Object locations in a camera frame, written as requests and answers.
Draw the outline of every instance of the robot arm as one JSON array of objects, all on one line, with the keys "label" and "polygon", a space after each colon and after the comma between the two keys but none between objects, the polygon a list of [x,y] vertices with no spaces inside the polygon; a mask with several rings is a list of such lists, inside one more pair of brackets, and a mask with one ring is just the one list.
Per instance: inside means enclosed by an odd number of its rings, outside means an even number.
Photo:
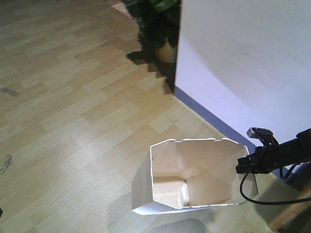
[{"label": "robot arm", "polygon": [[250,128],[247,135],[259,139],[263,147],[257,147],[253,154],[238,159],[236,171],[239,174],[249,170],[254,174],[267,174],[284,166],[311,161],[311,129],[300,132],[295,139],[282,144],[267,129]]}]

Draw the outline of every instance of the laminate floor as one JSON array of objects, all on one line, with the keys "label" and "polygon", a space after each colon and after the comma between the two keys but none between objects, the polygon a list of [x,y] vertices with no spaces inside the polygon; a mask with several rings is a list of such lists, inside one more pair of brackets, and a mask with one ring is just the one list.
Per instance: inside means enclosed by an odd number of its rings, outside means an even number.
[{"label": "laminate floor", "polygon": [[[165,90],[137,29],[103,0],[2,0],[0,233],[265,233],[280,207],[140,216],[131,180],[149,146],[222,138]],[[296,194],[258,176],[260,198]]]}]

